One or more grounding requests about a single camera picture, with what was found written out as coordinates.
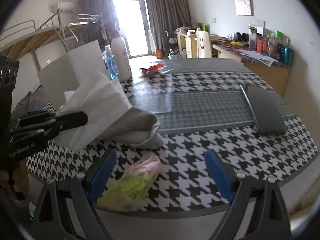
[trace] white chair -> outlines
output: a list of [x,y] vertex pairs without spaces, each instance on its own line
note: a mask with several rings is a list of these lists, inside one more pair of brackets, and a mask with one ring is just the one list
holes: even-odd
[[212,57],[211,42],[208,32],[196,31],[197,35],[197,46],[198,46],[198,57]]

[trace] smiley face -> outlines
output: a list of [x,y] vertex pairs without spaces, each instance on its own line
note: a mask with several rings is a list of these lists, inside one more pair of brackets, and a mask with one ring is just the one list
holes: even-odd
[[200,48],[204,49],[204,41],[203,41],[203,39],[200,39]]

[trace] white bottle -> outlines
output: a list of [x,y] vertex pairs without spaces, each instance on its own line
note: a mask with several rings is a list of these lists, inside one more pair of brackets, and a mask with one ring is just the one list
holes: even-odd
[[121,81],[126,81],[132,77],[132,72],[124,39],[120,36],[118,31],[113,33],[112,38],[111,50],[118,69],[119,79]]

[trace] yellow object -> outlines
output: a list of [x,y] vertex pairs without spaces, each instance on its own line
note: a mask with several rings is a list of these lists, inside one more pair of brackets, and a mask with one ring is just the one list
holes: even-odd
[[243,46],[244,46],[242,43],[240,43],[240,42],[236,42],[236,41],[232,41],[230,44],[231,44],[231,45],[241,46],[241,47],[243,47]]

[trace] white tissue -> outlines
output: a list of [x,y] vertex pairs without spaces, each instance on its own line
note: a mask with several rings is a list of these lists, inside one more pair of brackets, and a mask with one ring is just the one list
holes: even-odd
[[100,72],[88,76],[72,92],[65,93],[66,104],[60,107],[58,114],[82,111],[87,114],[88,123],[60,132],[55,143],[75,152],[82,150],[132,107],[118,79],[110,81]]

